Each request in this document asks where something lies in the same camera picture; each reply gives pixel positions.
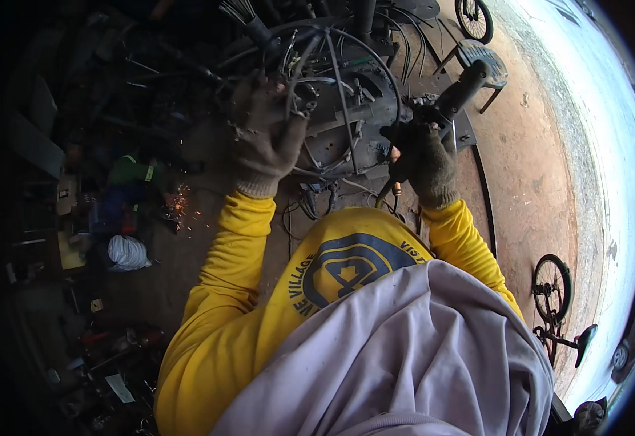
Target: dirt floor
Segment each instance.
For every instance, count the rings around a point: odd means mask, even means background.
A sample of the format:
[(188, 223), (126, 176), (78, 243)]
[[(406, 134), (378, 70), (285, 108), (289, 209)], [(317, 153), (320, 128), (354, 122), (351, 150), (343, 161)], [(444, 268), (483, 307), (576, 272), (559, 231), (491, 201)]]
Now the dirt floor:
[[(453, 35), (461, 39), (450, 3), (450, 7), (442, 5), (439, 17)], [(444, 29), (440, 32), (438, 29), (426, 31), (440, 57), (444, 57), (455, 44)], [(416, 53), (417, 39), (412, 40), (415, 41), (413, 50)], [(491, 95), (491, 89), (480, 91), (466, 110), (486, 169), (499, 266), (508, 288), (518, 300), (527, 326), (532, 328), (540, 324), (530, 293), (531, 274), (538, 259), (546, 253), (555, 253), (571, 269), (575, 267), (574, 197), (555, 116), (537, 76), (503, 28), (495, 28), (495, 37), (489, 47), (505, 61), (509, 84), (484, 115), (480, 115), (478, 110)], [(427, 59), (425, 74), (433, 67), (430, 58)], [(456, 78), (462, 69), (454, 59), (447, 70)], [(208, 124), (200, 126), (197, 132), (204, 132), (209, 127), (217, 128), (224, 123), (224, 120), (209, 119)], [(104, 305), (110, 313), (130, 317), (131, 320), (144, 319), (161, 326), (168, 338), (173, 336), (179, 327), (189, 289), (196, 283), (199, 268), (216, 232), (217, 214), (224, 202), (222, 195), (232, 187), (222, 147), (226, 140), (220, 134), (209, 137), (200, 133), (185, 138), (182, 148), (186, 157), (194, 160), (202, 158), (207, 162), (207, 171), (203, 175), (187, 178), (192, 189), (192, 218), (187, 220), (185, 228), (177, 236), (162, 228), (156, 231), (150, 250), (152, 267), (109, 276), (103, 284), (103, 296)], [(384, 181), (358, 182), (379, 190)], [(458, 187), (480, 233), (488, 242), (490, 238), (479, 175), (469, 149), (458, 155)], [(346, 186), (339, 193), (356, 191), (358, 188)], [(324, 207), (326, 197), (327, 194), (321, 196), (318, 209)], [(283, 211), (289, 201), (286, 192), (282, 191), (276, 199), (277, 212)], [(357, 205), (367, 205), (366, 195), (348, 195), (340, 198), (338, 203), (338, 207)], [(408, 224), (414, 228), (417, 206), (409, 186), (405, 186), (401, 205), (402, 210), (407, 212)], [(266, 301), (270, 295), (289, 253), (299, 243), (290, 239), (283, 229), (282, 220), (287, 223), (289, 219), (290, 228), (297, 237), (304, 235), (313, 223), (300, 210), (290, 217), (275, 215), (264, 257), (261, 301)], [(562, 363), (566, 355), (560, 354), (558, 359)]]

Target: bicycle tire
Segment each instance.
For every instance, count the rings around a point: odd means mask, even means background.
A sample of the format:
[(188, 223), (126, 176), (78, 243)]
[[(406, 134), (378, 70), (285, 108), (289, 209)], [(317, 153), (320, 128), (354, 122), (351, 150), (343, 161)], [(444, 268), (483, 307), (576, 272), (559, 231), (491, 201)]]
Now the bicycle tire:
[(574, 284), (572, 283), (572, 274), (569, 271), (569, 267), (565, 264), (559, 257), (553, 254), (544, 255), (540, 258), (538, 263), (536, 264), (536, 268), (533, 271), (533, 286), (535, 286), (538, 280), (538, 272), (540, 271), (540, 267), (546, 263), (550, 262), (557, 266), (560, 274), (562, 275), (562, 284), (564, 288), (564, 292), (562, 295), (562, 304), (561, 307), (557, 310), (557, 315), (555, 317), (551, 316), (551, 314), (546, 313), (545, 311), (545, 300), (540, 299), (541, 295), (533, 293), (533, 297), (535, 299), (536, 310), (540, 315), (540, 318), (548, 324), (558, 325), (564, 317), (567, 316), (567, 312), (569, 312), (569, 308), (572, 305), (572, 301), (574, 300)]
[(489, 44), (494, 36), (494, 24), (492, 23), (492, 15), (490, 14), (489, 9), (487, 9), (487, 5), (482, 3), (481, 0), (477, 0), (477, 4), (480, 8), (480, 12), (485, 18), (485, 34), (481, 38), (476, 38), (472, 36), (472, 34), (467, 30), (465, 26), (465, 21), (462, 16), (462, 2), (467, 0), (455, 0), (455, 17), (458, 18), (458, 24), (461, 26), (461, 31), (463, 36), (466, 39), (474, 39), (483, 44)]

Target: yellow long-sleeve shirt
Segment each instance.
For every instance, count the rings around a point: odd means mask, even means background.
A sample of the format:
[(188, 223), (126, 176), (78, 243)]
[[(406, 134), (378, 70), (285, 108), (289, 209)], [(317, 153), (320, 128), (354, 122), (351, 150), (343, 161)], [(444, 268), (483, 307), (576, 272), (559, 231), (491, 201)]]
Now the yellow long-sleeve shirt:
[[(269, 302), (255, 308), (275, 210), (272, 199), (238, 192), (226, 198), (220, 231), (160, 369), (155, 415), (163, 436), (208, 434), (233, 398), (307, 318), (385, 274), (433, 258), (392, 215), (371, 208), (342, 209), (313, 226)], [(426, 210), (424, 217), (436, 257), (499, 292), (521, 316), (465, 202)]]

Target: work glove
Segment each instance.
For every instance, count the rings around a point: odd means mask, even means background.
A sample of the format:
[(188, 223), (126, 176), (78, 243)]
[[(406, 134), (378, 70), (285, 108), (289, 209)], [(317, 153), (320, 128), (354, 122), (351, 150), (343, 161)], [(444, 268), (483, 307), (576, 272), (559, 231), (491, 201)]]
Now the work glove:
[[(393, 141), (390, 127), (381, 134)], [(438, 124), (410, 121), (400, 124), (393, 145), (401, 154), (390, 165), (390, 177), (400, 183), (409, 180), (422, 207), (443, 209), (461, 197), (455, 188), (458, 153), (452, 134), (442, 143)]]
[(279, 180), (298, 160), (308, 119), (290, 112), (285, 119), (286, 86), (255, 72), (240, 83), (232, 97), (239, 166), (237, 189), (252, 198), (276, 195)]

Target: bicycle wheel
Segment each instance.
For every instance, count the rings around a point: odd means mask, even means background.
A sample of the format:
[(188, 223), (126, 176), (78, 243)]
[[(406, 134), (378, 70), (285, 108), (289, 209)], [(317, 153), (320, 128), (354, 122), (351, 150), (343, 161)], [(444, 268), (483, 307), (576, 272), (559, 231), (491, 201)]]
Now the bicycle wheel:
[(556, 326), (567, 316), (574, 298), (572, 275), (556, 255), (544, 255), (538, 261), (533, 271), (533, 297), (540, 317), (548, 324)]
[(481, 0), (455, 0), (455, 16), (465, 38), (475, 39), (483, 44), (492, 40), (492, 15)]

